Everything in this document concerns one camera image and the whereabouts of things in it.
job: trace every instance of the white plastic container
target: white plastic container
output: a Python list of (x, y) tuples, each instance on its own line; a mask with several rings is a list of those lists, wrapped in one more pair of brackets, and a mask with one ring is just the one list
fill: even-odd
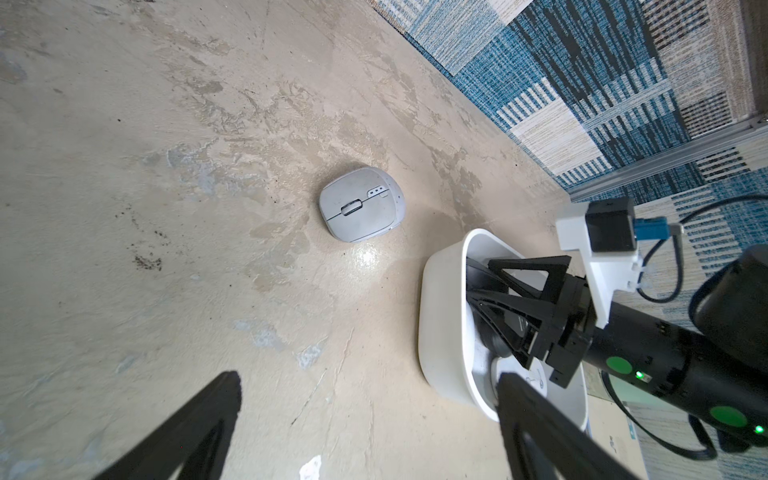
[[(475, 335), (466, 313), (466, 258), (488, 265), (495, 258), (522, 258), (506, 243), (483, 229), (470, 231), (461, 242), (432, 255), (424, 267), (419, 314), (419, 363), (437, 393), (456, 402), (477, 406), (498, 422), (490, 385), (488, 350)], [(519, 280), (542, 288), (546, 276), (528, 271)], [(549, 375), (552, 368), (545, 364)], [(547, 398), (579, 429), (587, 428), (587, 388), (579, 366), (566, 389), (549, 382)]]

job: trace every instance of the black cable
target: black cable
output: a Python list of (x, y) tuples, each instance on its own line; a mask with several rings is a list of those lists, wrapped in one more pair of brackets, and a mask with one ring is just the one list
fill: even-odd
[(720, 281), (725, 277), (725, 274), (728, 273), (728, 270), (737, 261), (738, 260), (734, 260), (718, 270), (717, 273), (708, 278), (706, 282), (702, 283), (699, 289), (696, 290), (696, 293), (690, 298), (690, 303), (688, 303), (688, 319), (690, 319), (692, 324), (696, 325), (696, 311), (699, 309), (701, 302), (707, 298), (707, 295), (715, 290), (715, 287), (717, 287)]
[[(738, 197), (727, 198), (726, 200), (719, 200), (717, 202), (714, 202), (713, 204), (705, 205), (704, 207), (701, 207), (699, 210), (695, 210), (692, 213), (686, 215), (680, 221), (680, 223), (685, 225), (686, 223), (690, 222), (692, 219), (698, 217), (701, 214), (705, 214), (710, 210), (714, 210), (724, 205), (735, 204), (736, 202), (746, 202), (749, 200), (768, 200), (768, 195), (762, 195), (762, 194), (740, 195)], [(639, 293), (640, 296), (642, 296), (649, 302), (669, 303), (672, 300), (676, 299), (677, 296), (680, 295), (680, 291), (683, 289), (683, 241), (679, 235), (673, 235), (672, 238), (674, 242), (674, 258), (675, 258), (675, 263), (677, 264), (677, 284), (675, 285), (675, 289), (672, 292), (672, 294), (666, 298), (653, 298), (652, 296), (648, 296), (643, 291), (643, 289), (638, 287), (637, 293)], [(659, 248), (661, 248), (662, 245), (664, 245), (666, 241), (667, 241), (666, 238), (663, 240), (659, 240), (658, 242), (656, 242), (653, 248), (650, 249), (650, 251), (648, 252), (648, 255), (646, 255), (645, 258), (643, 258), (643, 268), (645, 268), (646, 265), (648, 265), (650, 258), (654, 255), (654, 253), (657, 252), (657, 250), (659, 250)], [(637, 278), (637, 282), (640, 283), (642, 279), (643, 279), (643, 272), (640, 272), (640, 276)]]
[(627, 416), (627, 418), (634, 422), (634, 424), (637, 425), (640, 430), (646, 432), (653, 440), (659, 442), (659, 445), (663, 446), (672, 453), (677, 453), (679, 456), (689, 458), (691, 460), (714, 460), (717, 458), (717, 450), (715, 449), (715, 445), (712, 443), (712, 439), (707, 434), (707, 430), (704, 430), (704, 426), (701, 425), (701, 420), (697, 419), (693, 415), (688, 415), (688, 423), (694, 430), (699, 443), (704, 445), (704, 450), (688, 450), (682, 447), (678, 447), (677, 445), (672, 445), (671, 443), (662, 440), (653, 433), (649, 432), (645, 427), (638, 423), (637, 420), (634, 419), (634, 417), (629, 413), (621, 400), (619, 400), (618, 395), (616, 395), (614, 386), (611, 385), (611, 377), (608, 376), (607, 372), (600, 372), (600, 377), (603, 380), (603, 386), (605, 387), (605, 390), (608, 392), (608, 395), (611, 397), (614, 403), (616, 403), (619, 409)]
[[(660, 240), (656, 245), (654, 245), (654, 248), (650, 250), (648, 255), (643, 259), (643, 267), (645, 267), (648, 263), (648, 260), (650, 260), (651, 255), (653, 255), (655, 250), (658, 250), (658, 247), (661, 247), (661, 244), (664, 242), (664, 240)], [(672, 242), (674, 245), (674, 261), (677, 264), (677, 284), (675, 284), (674, 291), (671, 295), (669, 295), (667, 298), (653, 298), (652, 296), (648, 296), (643, 289), (640, 287), (637, 288), (637, 292), (648, 300), (649, 302), (653, 303), (669, 303), (672, 300), (676, 299), (678, 295), (680, 295), (680, 291), (683, 289), (683, 239), (680, 238), (680, 235), (674, 235), (672, 236)], [(640, 272), (640, 275), (637, 277), (637, 282), (640, 283), (640, 281), (643, 279), (643, 272)]]

